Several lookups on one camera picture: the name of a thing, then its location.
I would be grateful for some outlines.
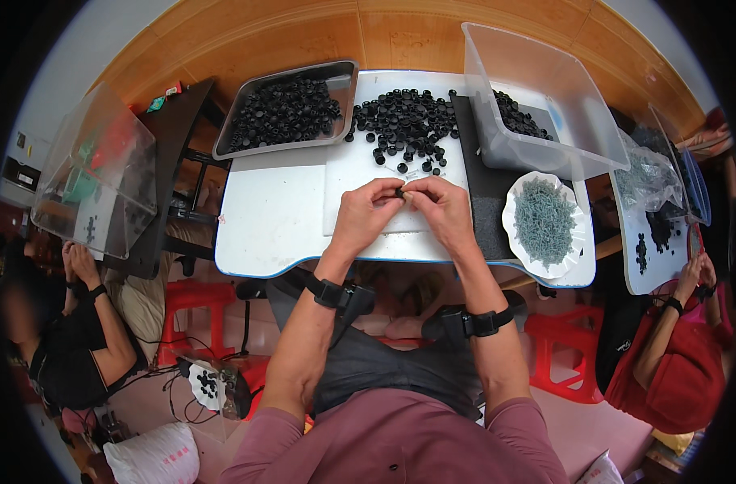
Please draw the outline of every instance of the metal tray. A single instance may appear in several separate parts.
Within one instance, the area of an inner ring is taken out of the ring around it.
[[[352,106],[355,102],[355,90],[357,89],[357,72],[360,65],[356,60],[335,60],[333,62],[319,63],[314,66],[298,67],[288,71],[277,72],[265,76],[256,77],[242,84],[237,92],[237,97],[231,104],[226,119],[220,128],[220,134],[212,147],[212,158],[215,160],[228,160],[241,156],[254,155],[261,152],[290,150],[291,148],[307,148],[309,146],[332,145],[344,139],[352,126]],[[328,94],[331,99],[339,102],[342,118],[333,122],[333,131],[330,135],[320,134],[316,140],[286,142],[278,145],[264,146],[262,148],[251,148],[249,150],[229,151],[231,137],[236,127],[231,124],[231,119],[244,106],[247,96],[257,88],[263,88],[269,84],[289,82],[297,75],[312,80],[324,79],[328,85]]]

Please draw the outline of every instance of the wooden wall panel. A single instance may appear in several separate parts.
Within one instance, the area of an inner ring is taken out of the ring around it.
[[[569,51],[586,66],[605,100],[625,114],[638,116],[651,102],[681,132],[704,122],[699,104],[672,66],[605,5],[595,3]]]
[[[173,81],[216,79],[224,108],[250,77],[351,57],[363,69],[462,72],[462,22],[493,25],[577,56],[605,101],[634,114],[648,102],[683,132],[704,113],[642,34],[599,0],[181,0],[100,76],[147,105]]]

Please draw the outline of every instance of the white bag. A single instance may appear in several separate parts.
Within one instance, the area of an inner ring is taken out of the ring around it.
[[[624,484],[624,480],[620,478],[618,468],[609,459],[607,449],[583,472],[576,484]]]
[[[199,475],[199,450],[185,423],[108,442],[102,450],[119,484],[192,484]]]

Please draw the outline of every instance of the white table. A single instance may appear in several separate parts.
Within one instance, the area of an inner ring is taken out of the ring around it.
[[[392,88],[417,88],[420,91],[429,89],[436,98],[448,98],[449,89],[455,89],[460,94],[466,92],[465,78],[461,74],[361,71],[355,104],[374,99],[379,88],[377,84],[391,86],[389,89],[380,88],[381,92],[391,91]],[[356,131],[356,139],[362,140],[363,136],[364,131]],[[439,145],[442,143],[445,143],[445,157],[449,162],[447,170],[452,173],[449,179],[467,190],[466,178],[457,175],[464,173],[459,140],[446,137]],[[301,262],[320,257],[331,239],[323,235],[327,231],[324,230],[326,165],[328,162],[342,163],[342,156],[349,151],[350,144],[355,145],[356,141],[334,146],[268,152],[233,160],[226,182],[215,245],[215,263],[218,269],[233,276],[269,278],[278,276]],[[367,146],[365,151],[363,159],[350,162],[355,163],[356,167],[374,169],[373,157]],[[393,162],[397,163],[398,158],[395,156]],[[385,169],[379,171],[384,177],[398,176]],[[357,188],[371,179],[373,176],[359,184],[351,179],[342,187],[341,192]],[[586,183],[573,182],[572,186],[578,205],[588,220],[588,237],[580,263],[565,276],[542,280],[530,274],[549,287],[590,285],[596,271]],[[449,254],[427,231],[382,234],[360,254],[359,259],[451,262]],[[524,270],[517,259],[491,261],[489,264]]]
[[[674,223],[672,237],[669,238],[669,249],[664,248],[663,253],[659,253],[653,242],[651,227],[647,223],[645,212],[624,212],[620,205],[620,194],[615,176],[612,171],[609,175],[620,223],[620,239],[624,245],[626,288],[635,296],[649,294],[663,283],[680,276],[682,266],[688,261],[688,223],[685,219],[679,219]],[[640,264],[636,261],[636,246],[640,241],[640,234],[644,234],[647,249],[645,254],[647,267],[642,274],[640,274]]]

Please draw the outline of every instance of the person's right hand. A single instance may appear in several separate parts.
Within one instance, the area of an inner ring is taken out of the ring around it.
[[[73,270],[73,260],[70,258],[70,247],[72,247],[75,243],[71,241],[67,241],[62,246],[62,261],[64,262],[64,277],[67,279],[67,282],[74,283],[75,282],[75,271]]]
[[[453,255],[477,248],[467,192],[440,177],[415,179],[402,188],[404,198],[421,211],[433,235]]]
[[[75,275],[80,277],[89,290],[94,290],[94,288],[102,284],[100,273],[96,270],[94,257],[86,247],[74,244],[70,248],[70,259],[73,262]]]
[[[693,295],[693,291],[696,290],[701,272],[702,261],[699,257],[689,260],[683,266],[682,272],[680,273],[680,280],[677,282],[677,289],[674,290],[674,299],[680,301],[683,306]]]

